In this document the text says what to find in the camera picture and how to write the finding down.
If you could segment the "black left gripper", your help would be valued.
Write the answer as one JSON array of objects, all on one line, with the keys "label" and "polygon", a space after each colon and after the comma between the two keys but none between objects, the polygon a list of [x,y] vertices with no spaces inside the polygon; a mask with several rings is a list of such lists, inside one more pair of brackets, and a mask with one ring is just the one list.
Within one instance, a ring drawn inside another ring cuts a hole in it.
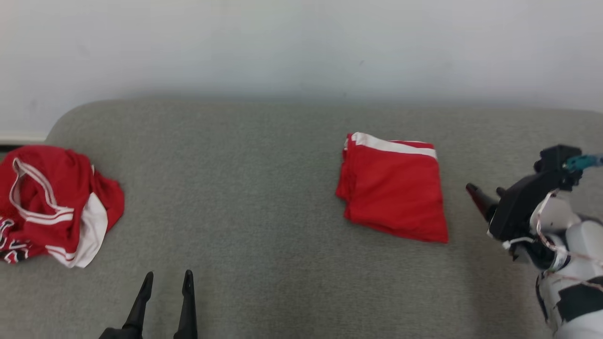
[{"label": "black left gripper", "polygon": [[[153,279],[153,272],[145,275],[123,328],[106,328],[99,339],[143,339],[140,329],[144,327],[145,311],[151,298]],[[182,296],[178,330],[174,333],[173,339],[198,339],[194,275],[190,269],[185,272]]]}]

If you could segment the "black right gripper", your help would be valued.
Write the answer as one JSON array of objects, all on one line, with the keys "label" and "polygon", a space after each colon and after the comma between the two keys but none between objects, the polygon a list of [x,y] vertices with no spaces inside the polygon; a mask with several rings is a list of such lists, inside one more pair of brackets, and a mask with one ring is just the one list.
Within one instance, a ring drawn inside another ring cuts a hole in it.
[{"label": "black right gripper", "polygon": [[537,174],[525,176],[509,187],[497,187],[499,201],[473,183],[467,183],[465,190],[485,221],[489,222],[489,234],[500,242],[527,232],[526,224],[529,223],[530,216],[551,192],[541,189],[537,183]]}]

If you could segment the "red shorts with white stripe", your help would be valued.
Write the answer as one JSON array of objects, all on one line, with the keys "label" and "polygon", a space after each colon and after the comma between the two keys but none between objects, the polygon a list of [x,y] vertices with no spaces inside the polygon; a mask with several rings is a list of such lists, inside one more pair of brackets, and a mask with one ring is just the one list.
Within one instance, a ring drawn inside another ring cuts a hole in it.
[{"label": "red shorts with white stripe", "polygon": [[356,225],[410,240],[447,244],[440,166],[433,144],[347,135],[336,196]]}]

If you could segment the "red and white jersey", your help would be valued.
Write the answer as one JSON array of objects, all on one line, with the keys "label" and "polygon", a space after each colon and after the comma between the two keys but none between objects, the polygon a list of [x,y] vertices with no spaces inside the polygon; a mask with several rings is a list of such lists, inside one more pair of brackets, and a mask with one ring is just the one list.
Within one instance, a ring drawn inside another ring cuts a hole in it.
[{"label": "red and white jersey", "polygon": [[0,262],[48,255],[85,268],[122,217],[119,183],[89,158],[49,145],[26,145],[0,161]]}]

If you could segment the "grey fabric sofa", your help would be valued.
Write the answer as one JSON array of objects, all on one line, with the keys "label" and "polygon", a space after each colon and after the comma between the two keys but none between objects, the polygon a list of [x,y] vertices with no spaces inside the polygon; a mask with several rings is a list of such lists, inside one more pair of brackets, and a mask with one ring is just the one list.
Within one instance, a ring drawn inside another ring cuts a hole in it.
[{"label": "grey fabric sofa", "polygon": [[[334,192],[355,131],[435,145],[448,244],[345,219]],[[125,212],[87,268],[0,265],[0,339],[97,339],[148,272],[144,337],[172,339],[187,269],[201,338],[550,339],[536,272],[486,235],[465,185],[493,194],[557,144],[603,152],[603,114],[104,101],[46,142],[118,180]]]}]

